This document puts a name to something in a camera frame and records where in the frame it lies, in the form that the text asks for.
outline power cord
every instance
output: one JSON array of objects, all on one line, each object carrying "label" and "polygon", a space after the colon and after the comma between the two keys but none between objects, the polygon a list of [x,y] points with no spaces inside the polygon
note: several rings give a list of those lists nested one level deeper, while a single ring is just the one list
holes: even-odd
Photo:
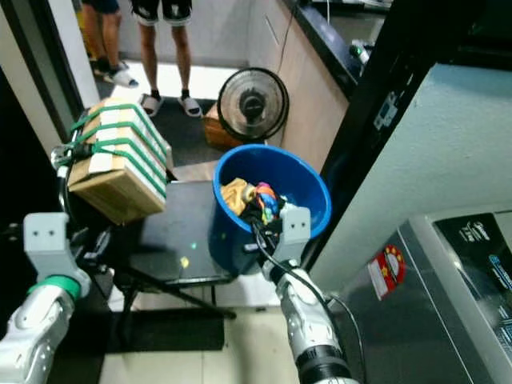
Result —
[{"label": "power cord", "polygon": [[314,286],[312,286],[307,280],[305,280],[304,278],[302,278],[301,276],[299,276],[298,274],[293,272],[292,269],[282,265],[271,254],[269,254],[266,251],[266,246],[264,245],[265,238],[263,237],[263,235],[262,235],[260,229],[258,228],[258,226],[253,222],[253,223],[251,223],[251,228],[252,228],[252,231],[253,231],[253,234],[254,234],[254,240],[256,241],[256,244],[258,245],[258,248],[259,248],[260,252],[262,253],[262,255],[269,262],[274,264],[274,266],[279,268],[284,274],[288,274],[289,276],[291,276],[292,278],[298,280],[300,283],[302,283],[304,286],[306,286],[311,291],[311,293],[316,297],[316,299],[318,300],[318,302],[320,303],[320,305],[322,306],[322,308],[326,312],[327,317],[329,318],[330,323],[333,326],[334,335],[336,336],[336,339],[338,340],[338,342],[341,345],[342,344],[342,338],[341,338],[341,335],[339,333],[338,326],[336,325],[336,321],[334,320],[334,316],[333,316],[332,312],[330,311],[330,308],[327,305],[324,297],[322,296],[322,293],[318,292],[318,290]]},{"label": "power cord", "polygon": [[330,0],[327,0],[327,24],[330,25]]},{"label": "power cord", "polygon": [[362,382],[363,383],[366,383],[366,360],[365,360],[365,350],[364,350],[364,347],[362,345],[362,337],[361,337],[361,332],[359,331],[359,326],[358,326],[358,322],[356,322],[355,320],[355,316],[354,314],[352,313],[352,311],[350,310],[350,308],[348,307],[347,304],[345,304],[345,302],[343,300],[341,300],[338,296],[335,296],[333,294],[329,295],[329,299],[330,300],[334,300],[335,302],[337,302],[340,306],[343,307],[343,309],[345,310],[346,314],[349,315],[349,318],[350,318],[350,321],[352,322],[352,325],[354,326],[354,329],[355,329],[355,333],[358,337],[358,344],[359,344],[359,355],[361,357],[361,371],[362,371]]},{"label": "power cord", "polygon": [[283,61],[284,56],[285,56],[286,42],[288,41],[288,32],[290,32],[291,22],[294,20],[294,16],[295,16],[295,14],[297,12],[297,8],[298,8],[298,2],[295,3],[294,8],[291,10],[291,13],[290,13],[290,20],[288,21],[288,27],[286,28],[285,39],[282,42],[281,58],[279,59],[279,67],[278,67],[278,72],[277,72],[278,74],[279,74],[279,72],[281,72],[282,61]]}]

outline black table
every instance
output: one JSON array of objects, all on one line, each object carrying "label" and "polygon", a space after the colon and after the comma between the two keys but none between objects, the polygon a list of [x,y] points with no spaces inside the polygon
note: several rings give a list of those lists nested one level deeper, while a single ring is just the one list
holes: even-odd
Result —
[{"label": "black table", "polygon": [[208,230],[215,205],[211,182],[172,182],[167,185],[166,210],[140,222],[113,230],[106,263],[130,311],[139,291],[162,292],[182,298],[227,318],[235,313],[181,291],[234,280],[210,256]]}]

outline green ring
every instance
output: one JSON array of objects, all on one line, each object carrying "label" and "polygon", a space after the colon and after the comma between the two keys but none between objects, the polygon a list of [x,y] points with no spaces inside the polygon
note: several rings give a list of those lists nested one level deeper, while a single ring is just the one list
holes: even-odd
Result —
[{"label": "green ring", "polygon": [[29,288],[28,293],[31,294],[36,288],[40,286],[58,286],[70,294],[71,298],[75,301],[80,297],[80,284],[78,284],[72,278],[68,278],[67,276],[49,276],[42,282],[38,282],[36,285]]}]

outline cardboard box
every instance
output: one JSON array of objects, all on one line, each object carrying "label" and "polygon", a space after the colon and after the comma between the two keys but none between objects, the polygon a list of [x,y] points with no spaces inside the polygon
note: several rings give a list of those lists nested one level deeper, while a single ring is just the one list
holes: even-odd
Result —
[{"label": "cardboard box", "polygon": [[210,108],[202,120],[205,123],[206,141],[210,146],[224,150],[243,145],[243,142],[228,134],[222,127],[218,119],[217,103]]},{"label": "cardboard box", "polygon": [[115,224],[161,212],[166,206],[170,146],[139,105],[118,109],[126,104],[108,98],[91,108],[81,136],[90,136],[85,142],[94,144],[94,154],[73,164],[68,180],[70,192]]}]

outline person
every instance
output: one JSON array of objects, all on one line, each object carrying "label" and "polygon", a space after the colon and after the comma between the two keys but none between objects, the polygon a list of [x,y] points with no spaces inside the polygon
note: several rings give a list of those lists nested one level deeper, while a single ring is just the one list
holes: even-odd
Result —
[{"label": "person", "polygon": [[[98,14],[102,16],[102,33],[98,25]],[[119,60],[119,27],[121,11],[117,0],[82,0],[84,31],[92,55],[96,58],[94,73],[103,76],[106,82],[135,88],[127,65]]]},{"label": "person", "polygon": [[[154,25],[158,22],[157,8],[160,0],[131,0],[132,13],[138,21],[141,34],[142,64],[151,93],[142,96],[141,104],[149,116],[157,114],[162,97],[157,87],[157,55],[154,50],[156,32]],[[162,0],[163,18],[171,26],[171,33],[176,46],[178,71],[182,81],[182,95],[178,102],[186,114],[201,117],[199,104],[192,99],[189,92],[190,80],[190,47],[186,33],[186,24],[192,16],[191,0]]]}]

